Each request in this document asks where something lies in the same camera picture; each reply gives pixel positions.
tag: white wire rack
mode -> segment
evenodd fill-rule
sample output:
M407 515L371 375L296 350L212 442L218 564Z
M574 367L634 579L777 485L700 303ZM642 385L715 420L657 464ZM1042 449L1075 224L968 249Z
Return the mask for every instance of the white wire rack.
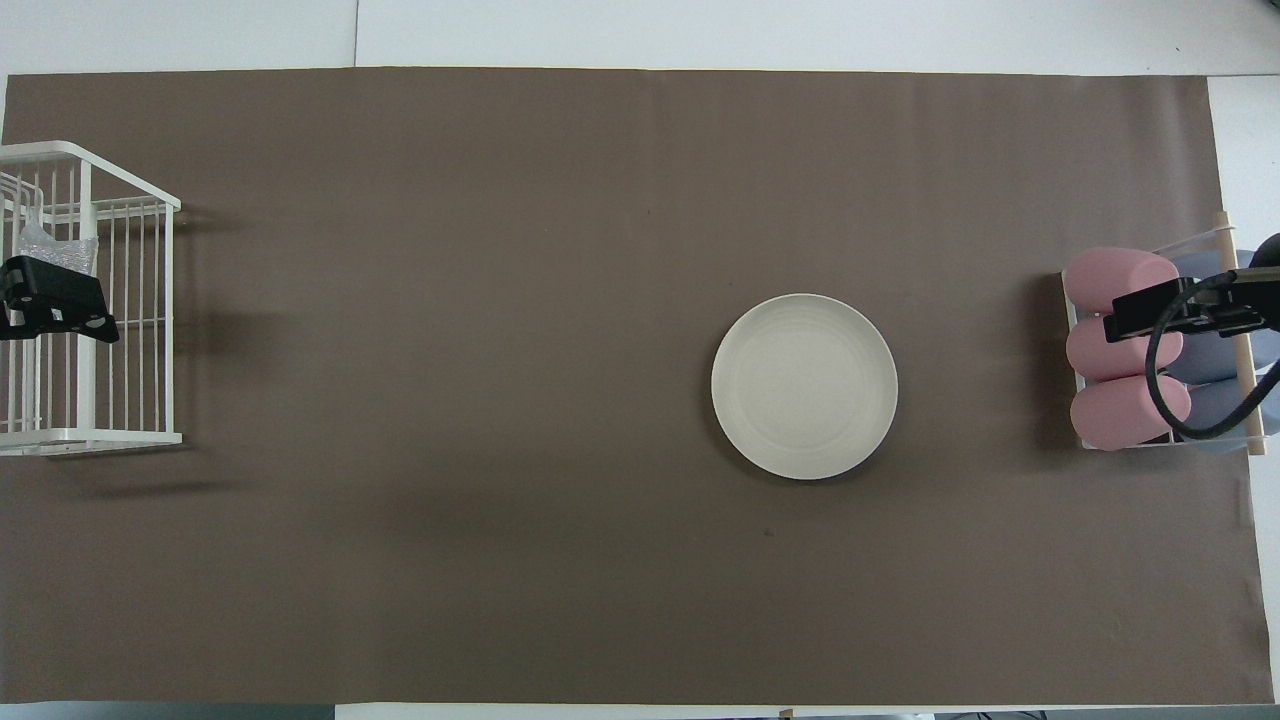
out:
M69 333L0 342L0 455L180 443L173 214L182 202L60 141L0 146L0 261L27 223L59 241L97 237L96 275L120 331L113 345Z

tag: plate rim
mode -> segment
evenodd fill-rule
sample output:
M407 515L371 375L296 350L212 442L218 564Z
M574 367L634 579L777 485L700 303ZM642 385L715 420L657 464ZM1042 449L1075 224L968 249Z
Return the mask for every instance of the plate rim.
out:
M867 454L863 455L861 457L856 459L852 465L849 465L847 468L845 468L842 470L837 470L835 473L824 474L824 475L804 475L804 477L799 477L799 475L783 474L783 473L781 473L778 470L774 470L774 469L771 469L771 468L765 468L764 465L762 465L758 460L755 460L754 457L751 457L750 455L748 455L737 445L737 442L733 441L733 438L730 436L730 433L726 430L726 428L724 428L724 418L721 415L721 406L716 401L716 395L717 395L716 393L716 387L717 387L716 378L722 372L722 366L723 366L722 357L723 357L723 352L724 352L724 343L730 340L730 337L733 336L733 333L736 331L739 331L739 327L742 324L744 320L746 320L748 318L750 318L753 314L760 311L767 305L772 305L774 302L782 302L782 301L794 301L794 300L797 300L797 299L809 299L809 300L820 300L820 301L826 301L826 302L833 302L833 304L841 306L845 311L852 313L852 315L855 318L860 318L863 322L865 322L867 325L874 332L876 340L879 342L881 346L884 347L886 356L888 357L888 366L890 366L890 370L891 370L892 384L893 384L893 387L892 387L893 402L890 405L888 416L886 418L886 421L884 421L884 432L881 433L881 436L878 438L876 438L876 443L872 445L870 450L868 450ZM728 439L730 445L733 446L733 450L736 450L742 457L745 457L748 461L750 461L756 468L760 468L762 470L764 470L767 473L772 473L772 474L778 475L781 478L787 478L787 479L792 479L792 480L823 480L823 479L827 479L827 478L833 478L833 477L840 475L842 473L847 473L849 470L852 470L854 468L856 468L856 466L861 465L863 462L865 462L867 459L870 457L879 448L881 445L883 445L884 438L888 437L888 430L893 427L893 420L897 418L897 404L899 404L899 396L900 396L899 389L900 388L899 388L899 377L897 377L897 361L893 359L893 350L888 346L888 341L884 340L884 333L882 333L879 331L879 328L876 327L876 323L873 323L870 320L870 318L868 318L867 315L861 314L852 305L849 305L847 302L845 302L842 300L838 300L838 299L835 299L835 297L831 297L831 296L827 296L827 295L819 295L819 293L815 293L815 292L788 292L786 295L778 295L776 297L771 297L768 300L764 300L762 302L755 304L749 310L746 310L745 313L742 313L741 315L739 315L739 318L736 320L733 320L733 324L730 325L728 331L724 332L724 336L721 338L719 345L716 346L716 357L712 360L712 375L710 375L710 396L712 397L710 397L710 400L712 400L712 409L716 413L716 421L721 427L721 433L723 433L724 437Z

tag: dish rack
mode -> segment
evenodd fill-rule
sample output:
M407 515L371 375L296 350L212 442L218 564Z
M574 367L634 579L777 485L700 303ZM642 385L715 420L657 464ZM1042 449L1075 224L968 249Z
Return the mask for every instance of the dish rack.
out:
M182 202L70 142L0 146L0 261L29 223L97 238L95 275L120 340L0 342L0 455L177 445L173 214ZM15 322L10 310L10 322Z
M1181 258L1183 255L1192 255L1196 252L1216 251L1219 254L1221 269L1220 272L1236 269L1236 256L1235 256L1235 236L1231 231L1235 225L1231 224L1230 217L1226 213L1217 213L1215 218L1213 229L1206 231L1194 237L1175 242L1172 245L1166 245L1157 250L1152 250L1156 255L1174 260ZM1066 288L1064 284L1062 297L1066 297ZM1066 299L1066 325L1068 332L1075 327L1075 324L1082 319L1082 314L1076 311L1075 305L1071 304L1070 299ZM1248 393L1257 386L1256 373L1253 368L1253 346L1249 342L1248 333L1238 334L1231 338L1235 350L1235 377L1240 383L1242 393ZM1085 387L1094 384L1093 380L1087 380L1079 373L1073 373L1075 375L1075 392L1080 392ZM1244 419L1245 439L1249 455L1266 455L1266 434L1262 430L1262 411L1254 410ZM1149 439L1140 445L1134 445L1130 447L1169 447L1171 445L1199 445L1199 443L1215 443L1222 442L1219 439L1181 439L1174 436L1172 430L1160 436L1155 439ZM1080 441L1080 446L1087 450L1097 450L1092 445Z

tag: brown mat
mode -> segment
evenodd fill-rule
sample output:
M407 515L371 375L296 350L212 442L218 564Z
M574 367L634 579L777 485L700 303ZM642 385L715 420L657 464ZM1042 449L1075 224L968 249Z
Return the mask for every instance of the brown mat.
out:
M4 700L1271 701L1243 455L1074 445L1055 273L1219 209L1202 78L15 77L187 202L182 451L0 461ZM773 478L721 336L808 291L901 401Z

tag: plastic bag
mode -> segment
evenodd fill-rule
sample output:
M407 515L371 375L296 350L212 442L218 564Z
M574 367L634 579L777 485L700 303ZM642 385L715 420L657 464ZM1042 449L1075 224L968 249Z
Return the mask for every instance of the plastic bag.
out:
M54 240L45 228L27 223L27 227L18 233L14 255L28 255L59 268L92 275L93 261L97 259L97 238Z

